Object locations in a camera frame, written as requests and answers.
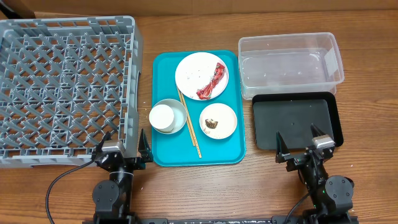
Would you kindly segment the white paper cup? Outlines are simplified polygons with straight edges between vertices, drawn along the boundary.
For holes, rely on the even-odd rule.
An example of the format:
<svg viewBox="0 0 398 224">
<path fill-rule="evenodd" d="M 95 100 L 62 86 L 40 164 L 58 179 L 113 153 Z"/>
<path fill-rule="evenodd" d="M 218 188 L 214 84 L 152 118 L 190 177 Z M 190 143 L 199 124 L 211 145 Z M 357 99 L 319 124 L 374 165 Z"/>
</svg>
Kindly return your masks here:
<svg viewBox="0 0 398 224">
<path fill-rule="evenodd" d="M 153 128 L 163 133 L 169 133 L 175 126 L 173 109 L 168 105 L 156 105 L 149 114 L 149 121 Z"/>
</svg>

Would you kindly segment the red snack wrapper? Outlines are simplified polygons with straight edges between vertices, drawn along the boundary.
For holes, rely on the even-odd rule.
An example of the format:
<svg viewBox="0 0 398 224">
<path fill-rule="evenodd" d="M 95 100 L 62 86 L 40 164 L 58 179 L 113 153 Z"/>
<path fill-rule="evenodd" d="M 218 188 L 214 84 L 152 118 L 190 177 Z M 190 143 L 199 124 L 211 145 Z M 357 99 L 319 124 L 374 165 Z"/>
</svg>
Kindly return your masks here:
<svg viewBox="0 0 398 224">
<path fill-rule="evenodd" d="M 217 86 L 220 80 L 223 78 L 225 73 L 225 66 L 221 63 L 216 64 L 216 68 L 213 74 L 213 77 L 209 84 L 207 84 L 202 89 L 199 89 L 196 94 L 200 100 L 209 100 L 211 98 L 211 93 L 213 89 Z"/>
</svg>

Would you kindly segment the grey dishwasher rack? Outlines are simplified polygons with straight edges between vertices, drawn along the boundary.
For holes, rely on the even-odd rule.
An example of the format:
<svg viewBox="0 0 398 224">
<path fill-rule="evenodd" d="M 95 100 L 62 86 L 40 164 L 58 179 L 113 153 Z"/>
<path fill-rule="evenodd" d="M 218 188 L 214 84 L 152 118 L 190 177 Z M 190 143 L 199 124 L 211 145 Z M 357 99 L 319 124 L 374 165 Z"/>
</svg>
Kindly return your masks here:
<svg viewBox="0 0 398 224">
<path fill-rule="evenodd" d="M 134 157 L 142 53 L 131 16 L 1 21 L 1 167 L 79 166 L 105 134 Z"/>
</svg>

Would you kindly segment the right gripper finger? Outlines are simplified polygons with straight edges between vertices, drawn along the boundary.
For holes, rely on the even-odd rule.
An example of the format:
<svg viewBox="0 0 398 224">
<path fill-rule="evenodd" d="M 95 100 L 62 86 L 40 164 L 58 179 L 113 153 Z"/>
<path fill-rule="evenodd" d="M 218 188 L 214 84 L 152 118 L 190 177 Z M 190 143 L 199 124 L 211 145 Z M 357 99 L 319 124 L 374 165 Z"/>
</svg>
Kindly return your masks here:
<svg viewBox="0 0 398 224">
<path fill-rule="evenodd" d="M 325 133 L 319 129 L 316 125 L 314 125 L 313 123 L 310 126 L 311 132 L 312 132 L 312 136 L 314 138 L 320 137 L 320 136 L 324 136 Z"/>
<path fill-rule="evenodd" d="M 290 151 L 287 148 L 280 132 L 276 132 L 277 151 L 275 156 L 276 163 L 283 163 L 290 159 Z"/>
</svg>

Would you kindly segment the wooden chopstick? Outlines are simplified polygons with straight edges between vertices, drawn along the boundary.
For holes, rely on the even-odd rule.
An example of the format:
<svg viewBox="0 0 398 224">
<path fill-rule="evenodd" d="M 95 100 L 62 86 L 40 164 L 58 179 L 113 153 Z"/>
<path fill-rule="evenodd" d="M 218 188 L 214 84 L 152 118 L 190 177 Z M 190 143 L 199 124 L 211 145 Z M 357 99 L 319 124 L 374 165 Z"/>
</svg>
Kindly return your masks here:
<svg viewBox="0 0 398 224">
<path fill-rule="evenodd" d="M 188 127 L 188 130 L 189 130 L 189 133 L 190 133 L 192 144 L 196 147 L 197 146 L 197 140 L 195 139 L 195 133 L 194 133 L 194 130 L 193 130 L 193 126 L 192 126 L 192 122 L 191 122 L 191 119 L 190 119 L 190 115 L 189 115 L 189 111 L 188 111 L 188 108 L 187 108 L 187 104 L 185 102 L 185 98 L 184 98 L 183 94 L 181 93 L 181 91 L 179 90 L 179 88 L 177 89 L 177 93 L 179 95 L 180 102 L 184 106 L 186 114 L 187 114 L 187 127 Z"/>
<path fill-rule="evenodd" d="M 198 141 L 197 141 L 196 134 L 195 134 L 195 131 L 194 131 L 194 128 L 193 128 L 193 124 L 192 124 L 192 121 L 191 121 L 191 118 L 190 118 L 189 110 L 188 110 L 187 104 L 186 104 L 186 102 L 185 102 L 184 95 L 181 93 L 181 91 L 179 90 L 179 88 L 177 89 L 177 92 L 178 92 L 180 101 L 181 101 L 182 105 L 184 106 L 184 108 L 185 108 L 185 110 L 186 110 L 186 114 L 187 114 L 187 126 L 188 126 L 188 129 L 189 129 L 189 132 L 190 132 L 190 136 L 191 136 L 191 139 L 192 139 L 192 143 L 193 143 L 193 145 L 196 147 L 198 156 L 199 156 L 199 158 L 201 159 L 201 158 L 202 158 L 201 150 L 200 150 L 200 147 L 199 147 L 199 145 L 198 145 Z"/>
</svg>

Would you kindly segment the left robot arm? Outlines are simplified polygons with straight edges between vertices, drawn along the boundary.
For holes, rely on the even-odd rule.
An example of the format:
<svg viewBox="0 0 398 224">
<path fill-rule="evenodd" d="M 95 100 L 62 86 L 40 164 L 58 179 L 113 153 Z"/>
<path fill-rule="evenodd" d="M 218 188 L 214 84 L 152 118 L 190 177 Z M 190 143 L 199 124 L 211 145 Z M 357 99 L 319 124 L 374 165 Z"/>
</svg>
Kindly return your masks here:
<svg viewBox="0 0 398 224">
<path fill-rule="evenodd" d="M 140 223 L 138 216 L 130 211 L 133 172 L 144 170 L 146 163 L 153 161 L 145 131 L 138 142 L 138 157 L 128 158 L 123 143 L 112 140 L 106 133 L 92 155 L 96 165 L 109 172 L 109 179 L 99 182 L 93 189 L 95 203 L 94 223 Z"/>
</svg>

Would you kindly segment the teal plastic tray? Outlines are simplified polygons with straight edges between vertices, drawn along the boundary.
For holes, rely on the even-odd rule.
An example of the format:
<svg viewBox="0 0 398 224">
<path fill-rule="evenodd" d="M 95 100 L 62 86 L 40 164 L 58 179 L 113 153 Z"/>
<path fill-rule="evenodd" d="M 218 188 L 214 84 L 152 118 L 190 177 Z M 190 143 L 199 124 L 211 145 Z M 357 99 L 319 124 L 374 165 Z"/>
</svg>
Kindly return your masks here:
<svg viewBox="0 0 398 224">
<path fill-rule="evenodd" d="M 154 161 L 164 167 L 207 166 L 239 163 L 246 153 L 244 130 L 243 100 L 238 72 L 238 60 L 229 50 L 211 50 L 226 64 L 229 80 L 226 89 L 214 100 L 198 101 L 185 99 L 192 120 L 195 135 L 201 151 L 198 155 L 192 144 L 186 125 L 176 133 L 163 134 L 152 129 L 152 152 Z M 179 100 L 175 84 L 177 65 L 190 52 L 169 52 L 158 55 L 153 63 L 152 104 L 164 99 Z M 237 127 L 234 133 L 225 139 L 212 139 L 200 129 L 200 114 L 212 103 L 228 105 L 237 116 Z"/>
</svg>

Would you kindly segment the black tray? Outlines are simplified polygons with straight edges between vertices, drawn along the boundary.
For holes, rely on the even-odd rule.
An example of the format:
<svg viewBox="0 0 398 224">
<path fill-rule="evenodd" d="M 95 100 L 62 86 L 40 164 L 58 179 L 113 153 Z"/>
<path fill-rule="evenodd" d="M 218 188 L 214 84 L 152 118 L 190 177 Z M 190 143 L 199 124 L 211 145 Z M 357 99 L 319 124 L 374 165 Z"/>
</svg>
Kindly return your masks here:
<svg viewBox="0 0 398 224">
<path fill-rule="evenodd" d="M 309 146 L 312 124 L 329 135 L 336 146 L 344 143 L 336 99 L 330 92 L 256 95 L 252 110 L 258 149 L 277 149 L 277 132 L 289 149 Z"/>
</svg>

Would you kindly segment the large white plate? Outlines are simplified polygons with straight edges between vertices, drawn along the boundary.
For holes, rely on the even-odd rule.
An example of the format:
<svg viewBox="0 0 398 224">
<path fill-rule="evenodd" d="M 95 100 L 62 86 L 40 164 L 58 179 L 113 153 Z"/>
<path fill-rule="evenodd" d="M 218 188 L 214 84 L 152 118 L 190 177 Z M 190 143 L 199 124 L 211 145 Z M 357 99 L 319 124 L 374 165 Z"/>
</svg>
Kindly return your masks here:
<svg viewBox="0 0 398 224">
<path fill-rule="evenodd" d="M 179 88 L 184 96 L 190 99 L 204 101 L 199 99 L 196 92 L 209 84 L 217 63 L 221 63 L 225 66 L 225 73 L 211 93 L 210 99 L 216 98 L 222 94 L 228 85 L 229 71 L 222 59 L 208 52 L 190 54 L 178 64 L 175 71 L 177 88 Z"/>
</svg>

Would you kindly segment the clear plastic bin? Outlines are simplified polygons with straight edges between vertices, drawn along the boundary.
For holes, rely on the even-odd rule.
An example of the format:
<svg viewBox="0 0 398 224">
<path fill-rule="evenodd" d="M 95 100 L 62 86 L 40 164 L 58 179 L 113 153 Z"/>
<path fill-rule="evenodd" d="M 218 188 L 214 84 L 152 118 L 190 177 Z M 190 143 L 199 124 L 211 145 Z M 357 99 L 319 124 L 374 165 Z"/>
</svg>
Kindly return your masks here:
<svg viewBox="0 0 398 224">
<path fill-rule="evenodd" d="M 330 32 L 242 37 L 238 42 L 241 94 L 329 91 L 345 80 L 335 36 Z"/>
</svg>

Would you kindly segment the white bowl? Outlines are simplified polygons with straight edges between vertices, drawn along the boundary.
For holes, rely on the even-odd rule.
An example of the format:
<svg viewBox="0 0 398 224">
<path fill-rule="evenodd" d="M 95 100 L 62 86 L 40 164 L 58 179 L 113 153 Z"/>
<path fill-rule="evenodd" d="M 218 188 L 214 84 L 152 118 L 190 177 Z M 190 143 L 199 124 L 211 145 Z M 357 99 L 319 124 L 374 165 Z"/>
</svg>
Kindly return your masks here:
<svg viewBox="0 0 398 224">
<path fill-rule="evenodd" d="M 175 99 L 164 99 L 164 100 L 160 100 L 154 106 L 161 105 L 161 104 L 168 105 L 173 109 L 174 115 L 175 115 L 175 119 L 174 119 L 175 126 L 174 126 L 173 130 L 171 130 L 171 132 L 169 132 L 169 133 L 163 133 L 155 128 L 154 129 L 162 134 L 174 134 L 174 133 L 180 131 L 185 126 L 185 123 L 187 122 L 187 114 L 186 114 L 185 108 L 182 105 L 182 103 Z"/>
</svg>

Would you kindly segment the small pink bowl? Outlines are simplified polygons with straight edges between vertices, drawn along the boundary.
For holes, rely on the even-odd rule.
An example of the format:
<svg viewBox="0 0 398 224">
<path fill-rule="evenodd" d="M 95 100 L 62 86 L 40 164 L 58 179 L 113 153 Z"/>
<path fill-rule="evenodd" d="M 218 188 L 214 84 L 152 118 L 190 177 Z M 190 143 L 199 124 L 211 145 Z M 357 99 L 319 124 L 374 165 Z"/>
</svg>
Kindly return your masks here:
<svg viewBox="0 0 398 224">
<path fill-rule="evenodd" d="M 205 120 L 213 119 L 218 122 L 215 129 L 206 126 Z M 226 104 L 213 103 L 203 109 L 200 114 L 200 128 L 212 139 L 226 139 L 230 137 L 237 128 L 238 120 L 234 110 Z"/>
</svg>

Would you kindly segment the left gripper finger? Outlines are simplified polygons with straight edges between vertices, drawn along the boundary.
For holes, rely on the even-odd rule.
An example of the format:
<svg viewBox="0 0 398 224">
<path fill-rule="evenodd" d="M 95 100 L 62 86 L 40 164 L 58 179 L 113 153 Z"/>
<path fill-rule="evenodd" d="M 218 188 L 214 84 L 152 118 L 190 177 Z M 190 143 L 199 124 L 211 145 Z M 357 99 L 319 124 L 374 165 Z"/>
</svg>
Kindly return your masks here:
<svg viewBox="0 0 398 224">
<path fill-rule="evenodd" d="M 105 143 L 106 141 L 109 141 L 109 140 L 111 140 L 111 133 L 110 133 L 110 132 L 107 132 L 107 133 L 103 136 L 102 140 L 99 142 L 99 144 L 98 144 L 98 150 L 99 150 L 99 151 L 102 151 L 102 147 L 103 147 L 104 143 Z"/>
<path fill-rule="evenodd" d="M 138 152 L 141 155 L 141 159 L 143 162 L 153 162 L 153 153 L 147 141 L 146 133 L 144 129 L 141 129 L 140 138 L 139 138 L 139 145 L 138 145 Z"/>
</svg>

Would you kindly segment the brown food scrap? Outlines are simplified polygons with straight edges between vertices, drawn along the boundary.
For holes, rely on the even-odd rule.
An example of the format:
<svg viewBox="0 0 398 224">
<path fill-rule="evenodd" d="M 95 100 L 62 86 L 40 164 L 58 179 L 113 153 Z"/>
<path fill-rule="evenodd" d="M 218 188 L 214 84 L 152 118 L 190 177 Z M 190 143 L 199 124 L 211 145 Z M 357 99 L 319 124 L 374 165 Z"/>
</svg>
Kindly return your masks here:
<svg viewBox="0 0 398 224">
<path fill-rule="evenodd" d="M 205 124 L 210 129 L 215 129 L 218 125 L 218 122 L 213 119 L 206 119 Z"/>
</svg>

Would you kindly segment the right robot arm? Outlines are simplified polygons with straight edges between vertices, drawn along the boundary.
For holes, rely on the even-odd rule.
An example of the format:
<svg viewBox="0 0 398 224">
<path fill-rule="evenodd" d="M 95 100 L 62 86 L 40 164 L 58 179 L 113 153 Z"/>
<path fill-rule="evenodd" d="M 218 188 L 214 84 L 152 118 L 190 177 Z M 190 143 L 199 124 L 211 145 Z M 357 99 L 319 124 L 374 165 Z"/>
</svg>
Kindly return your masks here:
<svg viewBox="0 0 398 224">
<path fill-rule="evenodd" d="M 333 157 L 334 140 L 314 124 L 312 145 L 305 152 L 291 154 L 282 135 L 276 134 L 276 163 L 285 163 L 288 172 L 297 171 L 308 193 L 284 217 L 284 223 L 357 223 L 351 217 L 354 182 L 342 175 L 329 176 L 324 162 Z"/>
</svg>

